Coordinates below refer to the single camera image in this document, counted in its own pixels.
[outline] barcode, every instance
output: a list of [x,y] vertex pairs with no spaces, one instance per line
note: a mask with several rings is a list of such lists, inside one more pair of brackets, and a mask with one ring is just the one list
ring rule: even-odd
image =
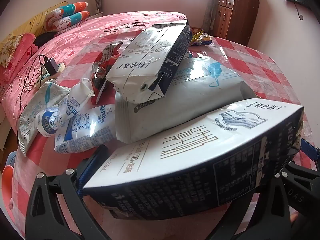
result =
[[57,153],[69,153],[67,144],[60,144],[56,147]]

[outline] checkered tablecloth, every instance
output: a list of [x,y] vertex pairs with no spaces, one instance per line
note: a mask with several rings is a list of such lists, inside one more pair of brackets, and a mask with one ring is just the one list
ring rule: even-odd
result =
[[[72,87],[82,77],[90,77],[92,63],[99,52],[108,44],[121,41],[124,42],[121,47],[123,50],[141,31],[133,28],[127,28],[127,32],[97,35],[98,38],[86,44],[67,64],[66,70],[59,76],[57,83]],[[226,67],[235,70],[261,98],[299,104],[288,80],[271,58],[256,50],[224,39],[213,37],[212,41],[213,43],[209,46],[190,47],[189,50],[193,57],[210,56]],[[101,105],[114,103],[114,90],[111,88],[105,91],[99,103]],[[311,129],[305,116],[303,137],[312,142]],[[121,142],[112,141],[107,146],[113,152],[121,144]],[[94,151],[92,149],[79,154],[58,154],[53,149],[54,138],[45,138],[38,134],[27,157],[18,150],[12,186],[13,215],[18,229],[23,234],[29,194],[36,175],[39,172],[44,172],[48,176],[59,175],[67,168],[76,168],[82,159],[88,158]],[[314,168],[314,163],[303,153],[297,154],[295,161],[305,167]],[[203,240],[217,225],[228,208],[228,204],[226,204],[207,212],[170,220],[128,221],[114,219],[109,211],[100,207],[90,197],[86,197],[85,200],[92,215],[113,240],[161,240],[168,236],[175,236],[181,240]],[[257,197],[254,197],[241,224],[242,229],[248,224],[256,201]],[[70,228],[79,232],[62,198],[60,198],[60,204]]]

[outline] yellow cushion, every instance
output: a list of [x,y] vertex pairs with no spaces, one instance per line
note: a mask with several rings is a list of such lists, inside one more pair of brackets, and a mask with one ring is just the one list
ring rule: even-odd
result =
[[17,36],[24,33],[33,33],[37,37],[40,34],[44,33],[43,23],[47,13],[63,5],[68,5],[68,3],[64,1],[62,3],[56,4],[48,8],[47,10],[37,14],[31,19],[27,20],[24,24],[20,25],[0,43],[0,50],[4,47],[4,45],[9,41],[9,39],[12,36]]
[[0,65],[2,65],[4,68],[7,68],[12,55],[18,47],[22,37],[23,35],[11,36],[0,51]]

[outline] black power adapter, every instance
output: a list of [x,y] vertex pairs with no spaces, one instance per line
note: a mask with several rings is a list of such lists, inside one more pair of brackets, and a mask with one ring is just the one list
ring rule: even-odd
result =
[[44,67],[46,68],[50,76],[53,76],[54,74],[56,74],[59,69],[53,57],[49,59],[48,58],[44,59]]

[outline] red snack bag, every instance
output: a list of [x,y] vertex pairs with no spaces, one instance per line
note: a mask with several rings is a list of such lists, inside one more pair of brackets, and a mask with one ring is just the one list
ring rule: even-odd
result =
[[110,82],[106,80],[106,75],[119,58],[120,53],[118,52],[118,49],[122,44],[123,43],[109,44],[106,46],[92,65],[91,82],[93,85],[94,97],[91,98],[91,102],[93,104],[98,103],[103,90],[110,84]]

